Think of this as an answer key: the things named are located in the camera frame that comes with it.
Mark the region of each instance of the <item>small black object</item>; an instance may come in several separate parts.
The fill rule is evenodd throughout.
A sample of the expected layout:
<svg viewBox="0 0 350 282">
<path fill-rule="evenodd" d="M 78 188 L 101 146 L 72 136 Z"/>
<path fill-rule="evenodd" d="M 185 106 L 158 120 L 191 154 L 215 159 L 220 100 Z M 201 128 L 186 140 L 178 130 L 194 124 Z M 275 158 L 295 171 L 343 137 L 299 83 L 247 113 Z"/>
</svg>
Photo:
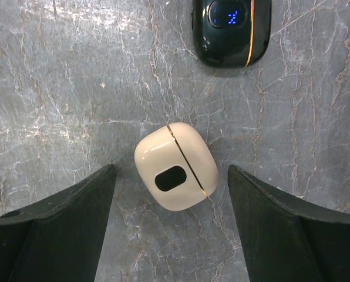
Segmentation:
<svg viewBox="0 0 350 282">
<path fill-rule="evenodd" d="M 111 164 L 0 217 L 0 282 L 94 282 L 115 179 Z"/>
<path fill-rule="evenodd" d="M 350 282 L 350 214 L 308 203 L 237 166 L 228 186 L 251 282 Z"/>
<path fill-rule="evenodd" d="M 250 66 L 267 50 L 271 0 L 193 0 L 191 17 L 197 56 L 208 66 Z"/>
</svg>

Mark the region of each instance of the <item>marble surface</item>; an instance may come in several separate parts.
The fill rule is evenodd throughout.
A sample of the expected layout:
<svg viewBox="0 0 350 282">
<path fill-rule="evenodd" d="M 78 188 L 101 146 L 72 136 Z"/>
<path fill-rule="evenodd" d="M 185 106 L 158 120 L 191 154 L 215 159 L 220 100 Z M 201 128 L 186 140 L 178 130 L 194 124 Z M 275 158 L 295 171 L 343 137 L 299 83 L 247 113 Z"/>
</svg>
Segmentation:
<svg viewBox="0 0 350 282">
<path fill-rule="evenodd" d="M 0 215 L 117 167 L 96 281 L 248 281 L 229 164 L 350 213 L 350 0 L 273 0 L 262 61 L 194 54 L 191 0 L 0 0 Z M 220 170 L 210 200 L 160 207 L 137 143 L 183 121 Z"/>
</svg>

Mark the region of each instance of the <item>gold trim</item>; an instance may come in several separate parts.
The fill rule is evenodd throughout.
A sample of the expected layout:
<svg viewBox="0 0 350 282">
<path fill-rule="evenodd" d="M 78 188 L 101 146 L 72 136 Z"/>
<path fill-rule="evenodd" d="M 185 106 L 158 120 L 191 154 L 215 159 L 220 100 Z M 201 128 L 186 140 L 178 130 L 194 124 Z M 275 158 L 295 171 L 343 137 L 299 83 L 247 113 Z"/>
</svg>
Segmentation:
<svg viewBox="0 0 350 282">
<path fill-rule="evenodd" d="M 250 64 L 251 57 L 252 57 L 252 49 L 253 49 L 253 22 L 254 22 L 254 15 L 255 13 L 255 0 L 252 0 L 251 2 L 251 40 L 250 40 L 250 53 L 248 54 L 248 60 L 247 64 L 245 65 L 245 68 Z"/>
</svg>

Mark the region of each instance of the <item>cream earbuds case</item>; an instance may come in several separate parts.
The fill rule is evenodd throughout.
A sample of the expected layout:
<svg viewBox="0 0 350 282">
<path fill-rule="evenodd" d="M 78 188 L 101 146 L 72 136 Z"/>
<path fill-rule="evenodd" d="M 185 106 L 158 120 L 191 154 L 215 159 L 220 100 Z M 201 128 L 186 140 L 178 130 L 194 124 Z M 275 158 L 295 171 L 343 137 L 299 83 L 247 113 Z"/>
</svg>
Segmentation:
<svg viewBox="0 0 350 282">
<path fill-rule="evenodd" d="M 203 201 L 217 188 L 216 163 L 200 134 L 172 123 L 145 137 L 134 151 L 140 177 L 156 201 L 180 211 Z"/>
</svg>

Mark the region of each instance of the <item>charging case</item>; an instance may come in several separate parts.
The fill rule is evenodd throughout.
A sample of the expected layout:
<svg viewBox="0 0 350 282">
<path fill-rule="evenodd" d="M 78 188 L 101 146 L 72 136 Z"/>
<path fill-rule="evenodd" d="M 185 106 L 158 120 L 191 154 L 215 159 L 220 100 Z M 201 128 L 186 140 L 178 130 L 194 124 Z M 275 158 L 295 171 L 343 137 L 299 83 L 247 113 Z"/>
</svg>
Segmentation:
<svg viewBox="0 0 350 282">
<path fill-rule="evenodd" d="M 185 123 L 164 126 L 141 140 L 134 162 L 149 192 L 167 210 L 188 209 L 217 188 L 216 163 L 200 134 Z"/>
<path fill-rule="evenodd" d="M 208 66 L 247 67 L 268 48 L 271 0 L 193 0 L 191 17 L 196 54 Z"/>
</svg>

